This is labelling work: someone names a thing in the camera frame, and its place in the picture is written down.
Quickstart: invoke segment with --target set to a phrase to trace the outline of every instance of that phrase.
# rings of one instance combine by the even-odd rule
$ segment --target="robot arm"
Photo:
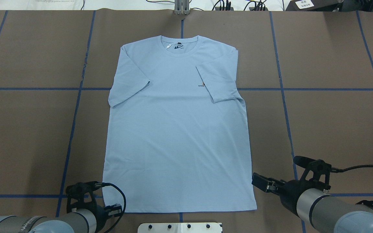
[[[373,233],[373,204],[351,205],[328,194],[330,172],[337,172],[323,160],[296,156],[294,163],[305,171],[300,180],[276,180],[257,173],[252,184],[280,197],[282,205],[320,233]],[[309,171],[313,178],[306,180]]]
[[[101,207],[97,204],[94,191],[105,186],[115,187],[123,196],[123,209],[120,204]],[[106,220],[119,217],[110,231],[120,220],[126,209],[126,198],[123,192],[110,183],[97,181],[77,183],[66,188],[67,214],[58,218],[44,216],[17,217],[0,216],[0,233],[97,233],[105,226]],[[84,202],[85,194],[91,197]]]

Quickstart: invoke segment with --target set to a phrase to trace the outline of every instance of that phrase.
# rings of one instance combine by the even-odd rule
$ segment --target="t-shirt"
[[[126,212],[256,209],[238,51],[196,36],[126,44],[109,94],[103,182]],[[111,187],[106,205],[123,204]]]

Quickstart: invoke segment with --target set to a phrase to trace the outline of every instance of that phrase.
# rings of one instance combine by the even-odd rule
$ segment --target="shirt sleeve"
[[[119,60],[113,86],[109,93],[110,106],[116,107],[120,103],[144,89],[149,84],[149,79],[128,56],[124,46],[120,48]]]
[[[235,84],[237,62],[238,50],[234,49],[219,58],[196,66],[214,103],[229,99],[242,99]]]

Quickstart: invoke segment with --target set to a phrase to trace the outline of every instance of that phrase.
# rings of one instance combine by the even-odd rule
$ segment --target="white label sticker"
[[[315,6],[311,0],[302,0],[302,1],[297,1],[296,5],[299,9],[305,9],[309,7]]]

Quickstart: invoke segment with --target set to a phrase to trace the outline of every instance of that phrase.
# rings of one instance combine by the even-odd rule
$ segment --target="white bracket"
[[[138,233],[222,233],[221,223],[141,224]]]
[[[189,15],[189,0],[175,0],[175,15]]]

